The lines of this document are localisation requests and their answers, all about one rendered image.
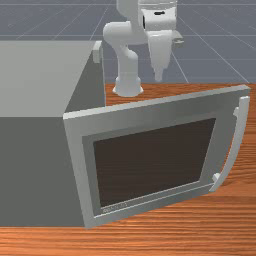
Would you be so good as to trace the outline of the grey microwave oven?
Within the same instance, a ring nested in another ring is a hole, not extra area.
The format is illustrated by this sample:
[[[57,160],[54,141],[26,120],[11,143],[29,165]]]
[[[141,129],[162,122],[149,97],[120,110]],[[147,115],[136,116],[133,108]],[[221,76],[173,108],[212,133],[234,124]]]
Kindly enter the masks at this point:
[[[0,41],[0,227],[83,224],[63,115],[104,105],[100,41]]]

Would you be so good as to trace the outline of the grey microwave door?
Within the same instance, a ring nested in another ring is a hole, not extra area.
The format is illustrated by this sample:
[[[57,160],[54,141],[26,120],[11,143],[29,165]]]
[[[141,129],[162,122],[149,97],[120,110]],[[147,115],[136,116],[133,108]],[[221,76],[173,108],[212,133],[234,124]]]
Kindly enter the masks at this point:
[[[249,103],[249,87],[238,85],[64,114],[85,226],[216,191]]]

